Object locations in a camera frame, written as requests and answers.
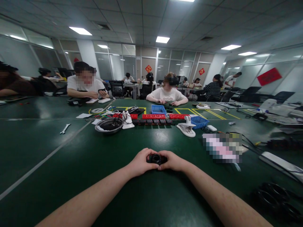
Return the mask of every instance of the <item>metal bowl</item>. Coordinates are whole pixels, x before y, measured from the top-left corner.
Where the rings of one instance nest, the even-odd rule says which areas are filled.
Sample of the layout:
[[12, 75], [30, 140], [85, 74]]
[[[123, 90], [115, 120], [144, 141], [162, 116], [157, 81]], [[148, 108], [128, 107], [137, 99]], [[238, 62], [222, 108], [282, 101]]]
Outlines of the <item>metal bowl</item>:
[[[110, 123], [110, 122], [113, 122], [113, 121], [118, 122], [120, 124], [117, 128], [115, 128], [113, 130], [102, 131], [98, 128], [98, 126], [100, 128], [102, 128], [103, 124], [107, 124], [107, 123]], [[118, 131], [120, 131], [123, 124], [124, 124], [124, 121], [121, 118], [107, 118], [107, 119], [101, 120], [98, 124], [96, 124], [95, 130], [98, 131], [98, 132], [102, 132], [105, 135], [111, 135], [111, 134], [115, 134]]]

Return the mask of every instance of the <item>fluorescent light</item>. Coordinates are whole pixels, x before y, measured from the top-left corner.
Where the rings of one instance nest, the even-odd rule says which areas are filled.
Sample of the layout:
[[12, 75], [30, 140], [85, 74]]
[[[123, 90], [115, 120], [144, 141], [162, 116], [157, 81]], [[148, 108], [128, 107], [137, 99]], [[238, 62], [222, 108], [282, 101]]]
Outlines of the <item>fluorescent light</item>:
[[103, 48], [103, 49], [108, 49], [108, 47], [106, 45], [98, 45], [98, 46]]
[[26, 40], [26, 39], [21, 38], [21, 37], [19, 37], [19, 36], [13, 36], [13, 35], [10, 35], [10, 37], [12, 37], [12, 38], [16, 38], [16, 39], [21, 39], [21, 40]]
[[248, 56], [248, 55], [252, 55], [252, 54], [256, 54], [256, 52], [246, 52], [246, 53], [242, 53], [242, 54], [238, 54], [238, 55]]
[[74, 30], [75, 32], [79, 33], [80, 35], [92, 35], [84, 28], [75, 28], [75, 27], [69, 27], [70, 29]]
[[170, 38], [158, 36], [156, 42], [157, 43], [167, 43]]
[[238, 45], [229, 45], [227, 47], [223, 47], [221, 49], [225, 49], [225, 50], [232, 50], [232, 49], [236, 49], [238, 47], [241, 47], [241, 46], [238, 46]]

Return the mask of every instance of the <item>green workbench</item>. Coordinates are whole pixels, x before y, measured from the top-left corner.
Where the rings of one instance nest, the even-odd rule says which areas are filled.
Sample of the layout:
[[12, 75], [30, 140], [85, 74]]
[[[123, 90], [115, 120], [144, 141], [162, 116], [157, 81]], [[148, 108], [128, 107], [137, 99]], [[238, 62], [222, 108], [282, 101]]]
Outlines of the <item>green workbench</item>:
[[[56, 149], [58, 151], [0, 200], [0, 226], [34, 226], [73, 196], [127, 165], [145, 147], [156, 151], [173, 151], [245, 201], [248, 201], [249, 193], [263, 182], [274, 181], [296, 193], [302, 191], [299, 183], [260, 161], [258, 155], [251, 151], [243, 154], [242, 163], [239, 164], [241, 172], [236, 171], [233, 165], [214, 163], [203, 147], [203, 132], [200, 129], [195, 130], [195, 138], [186, 137], [176, 126], [168, 125], [136, 126], [105, 136], [95, 131], [94, 125], [75, 117], [88, 113], [89, 109], [103, 108], [109, 102], [80, 108], [68, 106], [66, 98], [61, 97], [37, 97], [24, 102], [30, 104], [0, 106], [0, 127], [5, 132], [0, 138], [0, 143], [5, 144], [1, 149], [1, 161], [4, 161], [5, 167], [0, 167], [0, 193], [45, 156]], [[115, 100], [110, 105], [120, 108], [136, 105], [150, 113], [153, 104], [142, 100]], [[270, 122], [246, 119], [235, 110], [226, 114], [221, 111], [223, 106], [210, 104], [210, 112], [195, 110], [189, 102], [178, 106], [174, 113], [197, 112], [208, 118], [209, 124], [219, 131], [243, 133], [254, 143], [267, 141], [272, 136], [283, 136]], [[26, 119], [8, 121], [23, 117]], [[231, 121], [235, 121], [235, 125], [229, 125]], [[60, 135], [68, 123], [72, 125], [65, 135]], [[299, 152], [270, 152], [302, 167], [303, 155]], [[303, 212], [302, 204], [296, 201], [292, 203]], [[264, 217], [274, 226], [286, 225], [271, 216]], [[98, 217], [94, 226], [222, 224], [182, 173], [154, 170], [129, 181]]]

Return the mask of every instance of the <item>ceiling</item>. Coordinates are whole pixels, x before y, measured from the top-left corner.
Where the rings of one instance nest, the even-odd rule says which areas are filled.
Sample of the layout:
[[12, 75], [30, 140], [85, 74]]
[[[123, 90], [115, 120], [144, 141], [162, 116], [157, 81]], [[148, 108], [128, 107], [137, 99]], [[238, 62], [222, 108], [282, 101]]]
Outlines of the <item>ceiling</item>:
[[[230, 55], [287, 46], [289, 39], [295, 44], [303, 42], [301, 0], [195, 0], [193, 3], [178, 0], [1, 0], [0, 13], [14, 19], [16, 24], [56, 38]], [[94, 22], [106, 23], [112, 31], [100, 30]], [[79, 35], [69, 26], [85, 28], [92, 36]], [[291, 27], [296, 28], [293, 29], [295, 33], [284, 32], [283, 39], [279, 35], [277, 39], [277, 34]], [[156, 43], [157, 36], [170, 37], [170, 40], [167, 44]], [[200, 41], [205, 36], [214, 38]], [[234, 51], [221, 50], [230, 44], [242, 47]]]

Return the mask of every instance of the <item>red electrical component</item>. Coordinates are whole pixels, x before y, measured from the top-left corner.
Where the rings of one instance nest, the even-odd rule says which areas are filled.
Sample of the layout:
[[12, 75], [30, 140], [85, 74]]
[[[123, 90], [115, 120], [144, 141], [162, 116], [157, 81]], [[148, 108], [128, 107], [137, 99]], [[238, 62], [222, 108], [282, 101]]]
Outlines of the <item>red electrical component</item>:
[[189, 114], [170, 114], [169, 118], [170, 119], [182, 119], [182, 120], [184, 120], [185, 116], [189, 116]]
[[165, 119], [165, 114], [143, 114], [142, 119]]

